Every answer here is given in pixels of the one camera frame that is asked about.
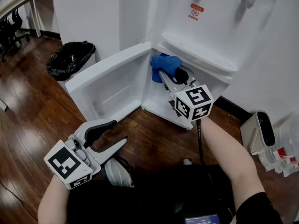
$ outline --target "blue cloth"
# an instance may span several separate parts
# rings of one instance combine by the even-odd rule
[[[171,78],[173,78],[175,70],[180,67],[181,63],[182,60],[177,56],[169,56],[166,54],[153,56],[150,61],[150,65],[153,68],[153,75],[151,79],[157,83],[162,83],[159,76],[159,69],[164,70],[171,76]]]

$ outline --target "black pants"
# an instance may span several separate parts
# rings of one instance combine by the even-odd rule
[[[230,180],[218,165],[182,165],[133,179],[137,190],[105,181],[73,189],[68,223],[185,223],[217,214],[225,224],[235,214]]]

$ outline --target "open fridge door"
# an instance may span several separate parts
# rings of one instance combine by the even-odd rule
[[[120,121],[147,95],[150,57],[150,42],[135,45],[78,73],[65,86],[87,121]]]

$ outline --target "white sneaker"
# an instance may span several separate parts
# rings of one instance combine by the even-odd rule
[[[183,165],[192,165],[192,160],[189,158],[184,159]]]
[[[132,179],[128,171],[114,158],[105,164],[108,180],[114,186],[133,188]]]

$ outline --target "black shirt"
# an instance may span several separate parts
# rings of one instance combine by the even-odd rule
[[[237,211],[237,224],[282,224],[266,193],[260,192],[248,198]]]

